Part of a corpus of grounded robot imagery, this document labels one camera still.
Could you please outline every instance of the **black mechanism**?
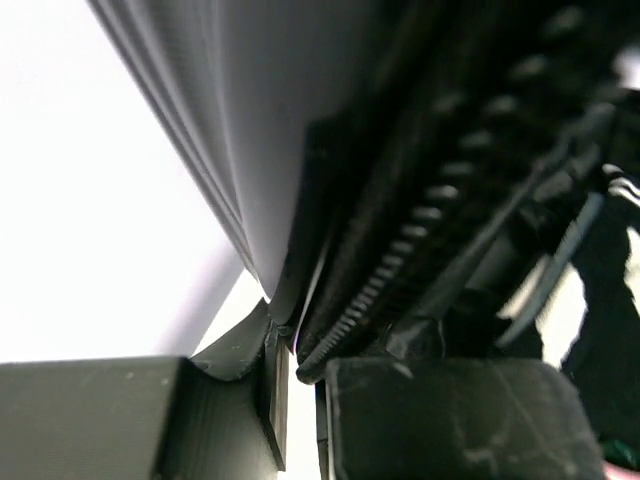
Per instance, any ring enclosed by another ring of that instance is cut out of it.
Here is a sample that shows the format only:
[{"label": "black mechanism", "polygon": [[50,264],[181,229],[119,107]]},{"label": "black mechanism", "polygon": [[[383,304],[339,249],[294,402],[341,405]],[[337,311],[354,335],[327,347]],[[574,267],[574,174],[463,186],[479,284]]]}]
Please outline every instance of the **black mechanism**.
[{"label": "black mechanism", "polygon": [[324,480],[604,478],[600,403],[508,357],[640,173],[637,0],[90,4],[265,300],[191,359],[0,366],[3,478],[275,478],[291,352]]},{"label": "black mechanism", "polygon": [[339,359],[326,382],[336,480],[605,478],[577,392],[542,363]]}]

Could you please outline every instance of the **black plastic part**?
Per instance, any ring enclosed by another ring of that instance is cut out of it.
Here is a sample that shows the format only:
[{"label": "black plastic part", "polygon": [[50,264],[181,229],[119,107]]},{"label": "black plastic part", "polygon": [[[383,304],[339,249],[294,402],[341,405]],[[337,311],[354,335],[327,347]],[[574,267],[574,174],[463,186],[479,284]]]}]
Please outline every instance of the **black plastic part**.
[{"label": "black plastic part", "polygon": [[0,367],[3,478],[275,479],[289,353],[262,302],[194,361]]},{"label": "black plastic part", "polygon": [[614,129],[608,162],[640,178],[640,92],[630,91],[619,105]]},{"label": "black plastic part", "polygon": [[318,463],[320,478],[329,480],[329,424],[327,418],[327,389],[324,381],[316,388],[316,442],[318,444]]},{"label": "black plastic part", "polygon": [[327,368],[335,480],[604,480],[577,391],[537,361]]}]

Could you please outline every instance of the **black plastic bracket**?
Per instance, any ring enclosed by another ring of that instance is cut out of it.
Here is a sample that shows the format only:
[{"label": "black plastic bracket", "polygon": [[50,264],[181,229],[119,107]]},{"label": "black plastic bracket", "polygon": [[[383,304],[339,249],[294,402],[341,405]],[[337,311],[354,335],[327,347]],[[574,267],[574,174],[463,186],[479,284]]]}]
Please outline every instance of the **black plastic bracket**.
[{"label": "black plastic bracket", "polygon": [[337,359],[335,480],[604,480],[577,391],[542,362]]},{"label": "black plastic bracket", "polygon": [[3,478],[275,479],[288,354],[273,332],[261,303],[193,361],[1,366]]}]

